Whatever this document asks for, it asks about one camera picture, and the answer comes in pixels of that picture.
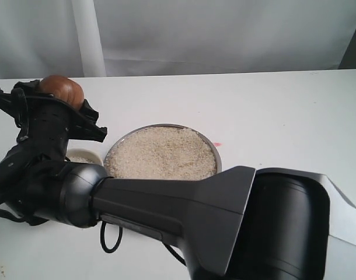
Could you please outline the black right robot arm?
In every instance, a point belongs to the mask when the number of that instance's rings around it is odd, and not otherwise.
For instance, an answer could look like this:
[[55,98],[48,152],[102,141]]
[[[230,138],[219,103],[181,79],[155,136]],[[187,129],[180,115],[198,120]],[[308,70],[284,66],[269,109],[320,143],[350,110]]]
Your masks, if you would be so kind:
[[0,218],[31,226],[118,225],[182,252],[191,279],[323,279],[329,196],[306,175],[238,166],[200,181],[112,178],[66,159],[68,141],[102,142],[97,111],[39,91],[0,89],[20,129],[0,162]]

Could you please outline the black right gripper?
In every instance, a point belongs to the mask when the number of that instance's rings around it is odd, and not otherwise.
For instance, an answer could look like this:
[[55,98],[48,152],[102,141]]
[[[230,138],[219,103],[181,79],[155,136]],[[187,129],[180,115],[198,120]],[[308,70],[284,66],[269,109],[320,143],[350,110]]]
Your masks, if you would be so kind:
[[10,93],[0,88],[0,109],[20,129],[7,156],[64,160],[70,139],[103,142],[107,135],[106,127],[96,125],[99,112],[86,99],[75,110],[53,94],[41,92],[38,79],[19,81]]

